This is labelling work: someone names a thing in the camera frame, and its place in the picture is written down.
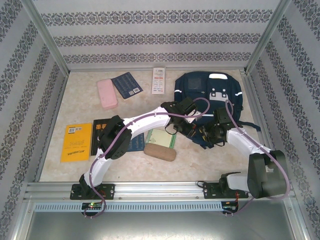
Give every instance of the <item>backpack strap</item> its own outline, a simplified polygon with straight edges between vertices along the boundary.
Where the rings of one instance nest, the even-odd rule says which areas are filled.
[[[261,132],[261,127],[259,127],[258,125],[255,125],[252,122],[248,122],[248,121],[238,121],[239,124],[241,125],[245,125],[245,126],[249,126],[254,128],[255,130],[257,130],[257,132]]]

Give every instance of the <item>barcode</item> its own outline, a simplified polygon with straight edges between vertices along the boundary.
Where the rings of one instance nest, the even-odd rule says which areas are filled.
[[[74,134],[75,131],[76,131],[76,128],[75,128],[75,127],[70,127],[68,133],[69,133],[69,134]]]

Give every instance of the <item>yellow book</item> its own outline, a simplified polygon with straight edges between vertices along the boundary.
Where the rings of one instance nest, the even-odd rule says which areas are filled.
[[[61,154],[62,163],[89,159],[91,131],[91,123],[66,126]]]

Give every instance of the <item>black cable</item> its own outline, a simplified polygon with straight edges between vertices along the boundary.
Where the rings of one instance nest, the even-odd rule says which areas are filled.
[[[223,144],[222,144],[222,145],[219,145],[218,143],[215,143],[215,145],[217,145],[218,147],[223,147],[224,145],[226,145],[226,142],[223,141]]]
[[[199,183],[203,183],[203,184],[206,184],[206,182],[205,181],[198,181],[197,183],[196,183],[196,185],[199,187],[199,188],[204,188],[204,185],[202,184],[202,186],[200,186],[199,185]]]
[[[170,124],[168,124],[167,126],[165,126],[164,130],[165,130],[168,134],[170,134],[170,135],[176,135],[177,132],[178,132],[178,130],[176,130],[175,133],[172,133],[172,132],[167,131],[167,127],[168,127],[169,125],[170,125]]]

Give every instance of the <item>gray metal panel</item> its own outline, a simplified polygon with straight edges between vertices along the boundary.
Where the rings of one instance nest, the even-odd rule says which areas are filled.
[[[294,239],[284,205],[256,201],[243,213],[109,212],[96,219],[80,213],[34,212],[28,240],[104,239]]]

